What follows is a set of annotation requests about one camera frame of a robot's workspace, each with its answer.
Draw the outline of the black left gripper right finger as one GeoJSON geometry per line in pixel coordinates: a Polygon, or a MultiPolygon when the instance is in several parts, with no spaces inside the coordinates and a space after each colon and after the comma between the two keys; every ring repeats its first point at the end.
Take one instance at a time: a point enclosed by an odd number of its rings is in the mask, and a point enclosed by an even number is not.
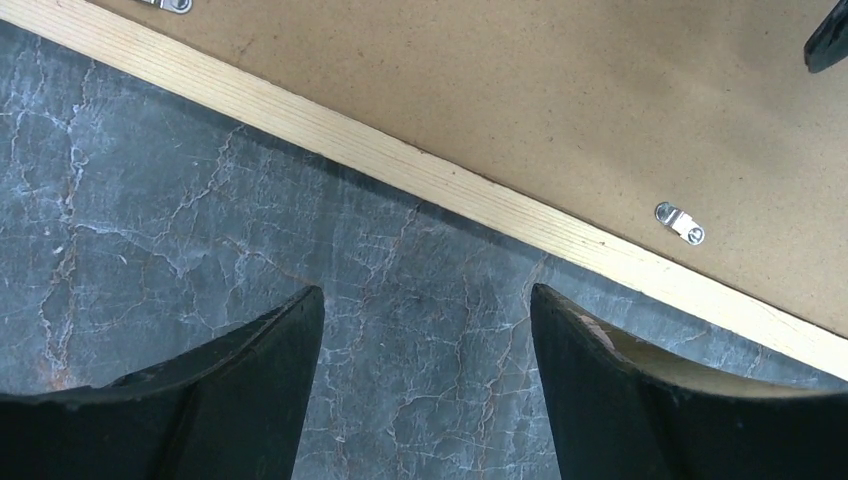
{"type": "Polygon", "coordinates": [[[847,395],[668,352],[545,284],[534,350],[565,479],[843,479],[847,395]]]}

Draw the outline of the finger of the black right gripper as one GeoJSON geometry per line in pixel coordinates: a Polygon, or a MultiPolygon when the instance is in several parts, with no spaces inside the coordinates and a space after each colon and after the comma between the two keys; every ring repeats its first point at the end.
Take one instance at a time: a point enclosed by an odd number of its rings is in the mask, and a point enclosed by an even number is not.
{"type": "Polygon", "coordinates": [[[820,73],[847,58],[847,0],[839,0],[803,47],[804,64],[820,73]]]}

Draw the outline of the golden wooden picture frame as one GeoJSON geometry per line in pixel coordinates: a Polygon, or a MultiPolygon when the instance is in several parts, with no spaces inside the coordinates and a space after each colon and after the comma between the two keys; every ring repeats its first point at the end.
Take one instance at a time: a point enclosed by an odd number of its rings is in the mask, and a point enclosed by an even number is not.
{"type": "Polygon", "coordinates": [[[86,1],[1,17],[838,378],[844,337],[86,1]]]}

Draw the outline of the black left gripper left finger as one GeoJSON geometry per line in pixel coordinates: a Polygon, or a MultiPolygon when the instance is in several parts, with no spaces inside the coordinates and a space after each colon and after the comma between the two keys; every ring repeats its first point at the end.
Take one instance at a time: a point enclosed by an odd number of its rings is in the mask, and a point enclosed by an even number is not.
{"type": "Polygon", "coordinates": [[[322,343],[321,289],[103,387],[1,398],[5,479],[288,479],[322,343]]]}

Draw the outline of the brown fibreboard backing board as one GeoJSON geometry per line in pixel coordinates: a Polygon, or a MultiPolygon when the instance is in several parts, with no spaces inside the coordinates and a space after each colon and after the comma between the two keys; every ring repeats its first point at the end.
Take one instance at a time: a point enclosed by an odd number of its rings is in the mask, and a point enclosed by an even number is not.
{"type": "Polygon", "coordinates": [[[847,66],[829,1],[107,8],[751,296],[847,330],[847,66]],[[661,202],[705,230],[689,245],[661,202]]]}

